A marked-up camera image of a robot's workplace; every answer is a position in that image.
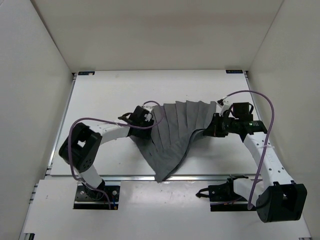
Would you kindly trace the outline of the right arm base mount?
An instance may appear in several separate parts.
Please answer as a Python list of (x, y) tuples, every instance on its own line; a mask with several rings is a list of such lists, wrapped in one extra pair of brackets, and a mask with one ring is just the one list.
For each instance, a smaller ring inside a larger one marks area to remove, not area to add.
[(253, 206), (248, 209), (247, 199), (235, 192), (235, 183), (238, 184), (240, 180), (252, 181), (246, 175), (231, 175), (225, 183), (208, 185), (195, 196), (209, 199), (211, 212), (255, 212), (256, 208)]

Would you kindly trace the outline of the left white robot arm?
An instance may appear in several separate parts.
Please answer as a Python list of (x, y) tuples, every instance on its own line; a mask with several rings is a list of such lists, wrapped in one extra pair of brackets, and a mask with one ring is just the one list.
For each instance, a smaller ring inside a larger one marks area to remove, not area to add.
[(58, 155), (78, 173), (80, 181), (93, 199), (101, 198), (105, 192), (105, 182), (94, 167), (99, 147), (131, 136), (148, 140), (155, 123), (151, 111), (143, 106), (137, 106), (133, 112), (127, 112), (118, 119), (121, 122), (104, 122), (96, 126), (78, 122), (58, 151)]

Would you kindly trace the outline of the grey pleated skirt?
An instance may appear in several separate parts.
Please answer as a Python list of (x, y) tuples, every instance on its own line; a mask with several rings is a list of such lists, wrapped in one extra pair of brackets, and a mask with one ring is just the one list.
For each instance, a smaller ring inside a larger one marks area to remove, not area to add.
[(193, 142), (203, 138), (210, 125), (217, 103), (211, 101), (176, 101), (155, 106), (151, 111), (158, 123), (151, 130), (151, 139), (131, 137), (160, 183), (174, 174), (188, 155)]

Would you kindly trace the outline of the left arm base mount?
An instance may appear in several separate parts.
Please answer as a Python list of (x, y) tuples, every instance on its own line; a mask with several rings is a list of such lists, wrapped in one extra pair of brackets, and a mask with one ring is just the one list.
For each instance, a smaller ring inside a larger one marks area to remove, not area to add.
[(91, 190), (79, 183), (76, 188), (73, 208), (76, 210), (111, 210), (119, 208), (120, 185), (105, 185), (104, 192)]

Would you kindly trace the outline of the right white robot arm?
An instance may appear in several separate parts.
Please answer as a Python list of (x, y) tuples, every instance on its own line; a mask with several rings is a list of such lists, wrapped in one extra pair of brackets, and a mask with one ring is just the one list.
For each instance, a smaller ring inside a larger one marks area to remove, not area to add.
[(214, 113), (203, 135), (224, 138), (239, 135), (249, 150), (258, 169), (254, 182), (245, 175), (231, 175), (226, 183), (206, 188), (207, 198), (214, 205), (228, 205), (247, 201), (264, 223), (297, 221), (307, 198), (307, 189), (296, 183), (281, 164), (275, 150), (266, 138), (268, 130), (260, 120), (254, 120), (254, 107), (249, 102), (228, 103), (219, 100), (220, 113)]

